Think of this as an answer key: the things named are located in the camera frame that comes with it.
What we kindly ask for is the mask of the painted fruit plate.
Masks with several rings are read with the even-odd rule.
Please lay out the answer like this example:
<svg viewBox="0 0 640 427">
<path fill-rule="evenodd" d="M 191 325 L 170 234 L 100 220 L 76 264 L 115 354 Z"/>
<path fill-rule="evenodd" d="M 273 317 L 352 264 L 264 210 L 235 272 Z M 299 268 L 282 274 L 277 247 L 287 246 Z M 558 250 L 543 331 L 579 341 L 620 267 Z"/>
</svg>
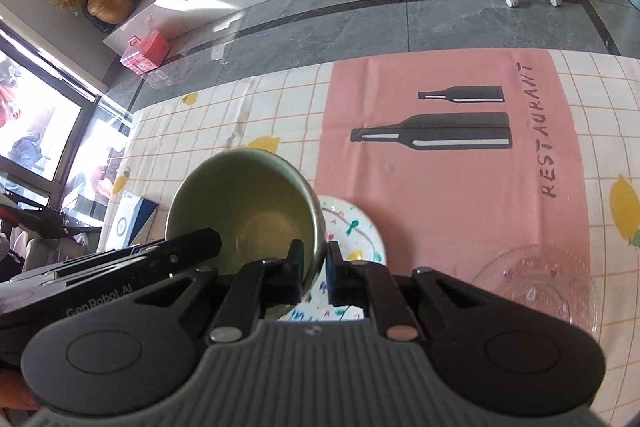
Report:
<svg viewBox="0 0 640 427">
<path fill-rule="evenodd" d="M 357 206 L 332 196 L 318 196 L 326 221 L 326 238 L 337 243 L 345 261 L 369 261 L 387 265 L 386 251 L 378 228 Z M 280 321 L 335 322 L 364 319 L 363 309 L 334 307 L 329 303 L 326 267 L 322 267 L 314 286 L 303 300 Z"/>
</svg>

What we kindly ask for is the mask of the green ceramic bowl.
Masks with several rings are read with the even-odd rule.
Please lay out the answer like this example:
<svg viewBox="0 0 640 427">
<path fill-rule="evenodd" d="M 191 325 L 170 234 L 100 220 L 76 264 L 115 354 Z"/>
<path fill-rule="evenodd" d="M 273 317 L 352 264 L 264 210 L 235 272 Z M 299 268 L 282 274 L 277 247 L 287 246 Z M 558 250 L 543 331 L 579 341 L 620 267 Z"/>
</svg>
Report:
<svg viewBox="0 0 640 427">
<path fill-rule="evenodd" d="M 222 275 L 245 263 L 283 259 L 304 244 L 302 294 L 326 257 L 326 221 L 309 182 L 287 160 L 239 147 L 206 159 L 181 183 L 169 207 L 166 239 L 211 228 L 221 248 L 210 262 Z"/>
</svg>

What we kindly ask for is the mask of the clear glass plate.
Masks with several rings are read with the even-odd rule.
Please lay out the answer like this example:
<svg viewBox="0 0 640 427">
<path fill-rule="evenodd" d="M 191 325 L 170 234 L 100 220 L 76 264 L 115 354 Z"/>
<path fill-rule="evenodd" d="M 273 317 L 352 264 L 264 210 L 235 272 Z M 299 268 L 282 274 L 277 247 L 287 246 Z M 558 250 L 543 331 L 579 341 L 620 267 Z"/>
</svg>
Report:
<svg viewBox="0 0 640 427">
<path fill-rule="evenodd" d="M 600 300 L 589 267 L 566 249 L 544 244 L 510 249 L 487 263 L 472 284 L 599 335 Z"/>
</svg>

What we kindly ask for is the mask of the white blue box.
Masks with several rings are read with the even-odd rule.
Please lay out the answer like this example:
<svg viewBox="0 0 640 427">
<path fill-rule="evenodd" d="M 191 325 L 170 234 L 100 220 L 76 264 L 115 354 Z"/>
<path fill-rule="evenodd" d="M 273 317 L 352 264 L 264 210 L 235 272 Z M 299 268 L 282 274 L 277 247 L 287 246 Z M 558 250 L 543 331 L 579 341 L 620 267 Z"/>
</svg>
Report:
<svg viewBox="0 0 640 427">
<path fill-rule="evenodd" d="M 106 236 L 104 249 L 119 251 L 148 243 L 158 204 L 130 192 L 122 193 Z"/>
</svg>

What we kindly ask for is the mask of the pink restaurant placemat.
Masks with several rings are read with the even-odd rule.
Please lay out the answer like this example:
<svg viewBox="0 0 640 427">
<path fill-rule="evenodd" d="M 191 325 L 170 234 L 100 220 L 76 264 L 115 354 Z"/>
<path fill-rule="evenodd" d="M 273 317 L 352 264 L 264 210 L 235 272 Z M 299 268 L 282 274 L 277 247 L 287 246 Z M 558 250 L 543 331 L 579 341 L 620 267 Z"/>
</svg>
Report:
<svg viewBox="0 0 640 427">
<path fill-rule="evenodd" d="M 314 189 L 366 213 L 398 274 L 428 265 L 470 281 L 534 244 L 590 256 L 582 155 L 545 50 L 335 63 Z"/>
</svg>

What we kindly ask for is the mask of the lemon checked tablecloth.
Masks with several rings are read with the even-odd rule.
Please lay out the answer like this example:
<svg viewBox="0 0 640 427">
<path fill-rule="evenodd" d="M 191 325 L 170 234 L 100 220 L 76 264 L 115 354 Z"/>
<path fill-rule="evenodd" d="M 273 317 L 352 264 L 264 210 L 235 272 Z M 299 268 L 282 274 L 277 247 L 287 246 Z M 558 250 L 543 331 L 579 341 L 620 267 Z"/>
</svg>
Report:
<svg viewBox="0 0 640 427">
<path fill-rule="evenodd" d="M 598 339 L 608 365 L 592 407 L 606 425 L 621 426 L 639 410 L 639 63 L 547 52 L 572 112 L 584 169 L 590 246 L 584 262 L 600 300 Z M 184 178 L 205 159 L 238 146 L 280 155 L 314 188 L 335 63 L 183 87 L 137 108 L 106 222 L 130 192 L 157 202 L 149 236 L 158 239 Z"/>
</svg>

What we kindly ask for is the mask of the pink storage box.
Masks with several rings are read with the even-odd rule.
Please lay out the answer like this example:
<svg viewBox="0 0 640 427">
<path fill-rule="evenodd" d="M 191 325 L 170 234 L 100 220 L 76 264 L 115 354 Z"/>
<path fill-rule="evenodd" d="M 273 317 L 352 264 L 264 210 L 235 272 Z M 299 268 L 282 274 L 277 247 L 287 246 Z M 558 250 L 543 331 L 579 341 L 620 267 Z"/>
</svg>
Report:
<svg viewBox="0 0 640 427">
<path fill-rule="evenodd" d="M 149 30 L 142 38 L 133 36 L 120 56 L 120 64 L 141 76 L 158 69 L 163 64 L 170 44 L 156 29 Z"/>
</svg>

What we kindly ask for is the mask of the brown round vase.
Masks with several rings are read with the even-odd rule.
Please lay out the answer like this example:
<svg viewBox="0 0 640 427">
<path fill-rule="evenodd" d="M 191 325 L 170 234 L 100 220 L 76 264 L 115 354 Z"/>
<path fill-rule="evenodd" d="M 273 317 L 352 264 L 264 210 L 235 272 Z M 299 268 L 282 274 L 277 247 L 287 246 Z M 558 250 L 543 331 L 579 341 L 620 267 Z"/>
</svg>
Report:
<svg viewBox="0 0 640 427">
<path fill-rule="evenodd" d="M 88 0 L 87 11 L 103 23 L 118 25 L 134 12 L 134 0 Z"/>
</svg>

